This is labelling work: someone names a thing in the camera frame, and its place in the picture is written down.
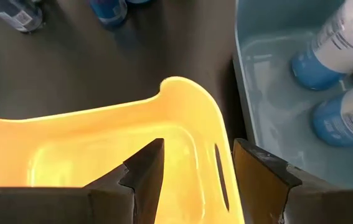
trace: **yellow plastic basket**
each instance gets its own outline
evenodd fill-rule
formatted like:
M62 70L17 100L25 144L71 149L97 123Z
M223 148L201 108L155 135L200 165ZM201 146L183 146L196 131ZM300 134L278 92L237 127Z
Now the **yellow plastic basket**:
M0 187L83 187L155 138L165 141L156 223L244 223L220 110L181 77L147 100L0 119Z

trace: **plastic container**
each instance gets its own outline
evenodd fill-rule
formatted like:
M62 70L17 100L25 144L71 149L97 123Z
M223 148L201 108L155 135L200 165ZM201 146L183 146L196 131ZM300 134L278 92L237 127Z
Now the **plastic container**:
M0 0L0 18L21 32L32 32L42 24L42 11L29 0Z
M248 140L331 184L353 189L353 147L324 143L311 125L313 107L351 88L353 76L329 90L312 91L291 71L293 55L342 3L239 0L233 61Z
M345 3L291 62L303 86L325 90L353 73L353 0Z
M321 103L313 113L316 134L332 146L353 146L353 89Z
M90 7L104 26L120 25L126 18L125 0L89 0Z
M0 186L81 187L155 138L166 149L156 223L244 223L220 110L180 77L147 100L0 119Z

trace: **basket handle hole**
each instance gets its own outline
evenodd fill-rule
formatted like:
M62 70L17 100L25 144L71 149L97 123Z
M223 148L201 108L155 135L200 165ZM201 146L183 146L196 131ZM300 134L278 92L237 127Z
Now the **basket handle hole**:
M219 149L216 144L215 144L215 157L216 157L216 164L217 164L218 173L219 173L220 187L222 188L222 194L224 196L225 206L226 206L227 210L229 211L229 204L228 204L226 183L225 183L225 178L224 178L224 171L222 168L222 162L220 161Z

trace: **spray can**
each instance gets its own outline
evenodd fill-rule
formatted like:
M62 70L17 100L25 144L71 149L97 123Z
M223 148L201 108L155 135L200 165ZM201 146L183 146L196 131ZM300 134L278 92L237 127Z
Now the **spray can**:
M353 0L328 19L291 66L300 84L312 90L328 89L353 73Z
M332 146L353 146L353 89L321 103L314 110L313 127Z
M43 21L40 8L28 0L0 0L0 18L21 32L36 30Z
M128 12L125 0L90 0L90 7L104 26L121 24Z

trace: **light blue plastic bin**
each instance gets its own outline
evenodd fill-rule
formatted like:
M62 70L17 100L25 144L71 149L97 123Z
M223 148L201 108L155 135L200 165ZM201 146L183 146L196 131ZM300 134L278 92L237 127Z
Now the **light blue plastic bin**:
M314 105L351 88L301 87L292 56L306 46L342 0L239 0L233 61L248 140L334 185L353 188L353 148L328 146L312 132Z

